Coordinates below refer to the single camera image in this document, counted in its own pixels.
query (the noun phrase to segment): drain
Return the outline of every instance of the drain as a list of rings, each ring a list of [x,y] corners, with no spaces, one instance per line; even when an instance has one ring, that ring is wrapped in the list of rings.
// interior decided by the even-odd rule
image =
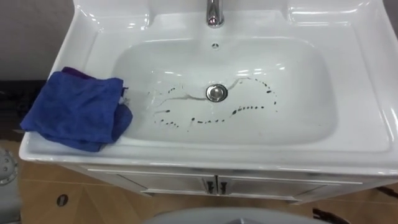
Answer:
[[[211,85],[206,90],[206,97],[215,103],[225,100],[227,96],[228,90],[225,88],[225,86],[220,84]]]

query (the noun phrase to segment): tile floor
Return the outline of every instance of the tile floor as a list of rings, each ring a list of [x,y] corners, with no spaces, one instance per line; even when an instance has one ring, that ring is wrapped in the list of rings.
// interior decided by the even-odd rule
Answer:
[[[17,154],[19,143],[0,141],[0,146]],[[23,224],[136,224],[158,213],[197,207],[269,208],[307,217],[312,217],[312,208],[319,208],[352,224],[398,223],[398,199],[377,190],[304,205],[248,198],[143,197],[59,166],[20,161],[19,167]],[[398,191],[398,184],[388,187]],[[58,207],[56,201],[62,194],[68,195],[68,203]]]

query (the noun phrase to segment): blue microfiber cloth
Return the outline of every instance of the blue microfiber cloth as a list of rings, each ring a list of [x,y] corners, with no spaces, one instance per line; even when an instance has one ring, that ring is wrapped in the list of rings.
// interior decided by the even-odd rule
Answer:
[[[25,116],[21,127],[45,139],[84,151],[98,152],[127,129],[132,114],[120,105],[123,81],[84,79],[54,72]]]

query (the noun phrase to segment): white cabinet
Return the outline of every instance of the white cabinet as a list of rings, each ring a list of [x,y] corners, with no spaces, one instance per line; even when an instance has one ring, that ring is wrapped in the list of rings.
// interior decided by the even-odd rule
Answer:
[[[312,176],[299,174],[278,178],[271,175],[269,177],[220,175],[222,172],[220,170],[213,170],[214,173],[219,174],[216,175],[199,169],[190,170],[190,173],[176,173],[162,172],[160,169],[138,171],[129,167],[100,166],[85,166],[84,169],[74,170],[146,196],[151,194],[219,195],[304,203],[327,198],[330,195],[347,194],[378,186],[377,182],[370,182],[370,179],[363,184],[363,178],[339,181],[334,177],[315,176],[316,178],[311,179]]]
[[[145,172],[113,173],[132,184],[139,185],[144,193],[168,194],[217,194],[216,179],[213,175],[160,174]]]
[[[219,195],[230,197],[300,200],[302,197],[321,194],[324,191],[339,188],[340,186],[341,183],[311,180],[267,179],[231,176],[218,177]]]

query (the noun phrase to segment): faucet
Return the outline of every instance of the faucet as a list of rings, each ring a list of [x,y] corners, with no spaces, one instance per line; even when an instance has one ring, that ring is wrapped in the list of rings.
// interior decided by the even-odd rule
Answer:
[[[223,0],[207,0],[207,25],[220,28],[224,24]]]

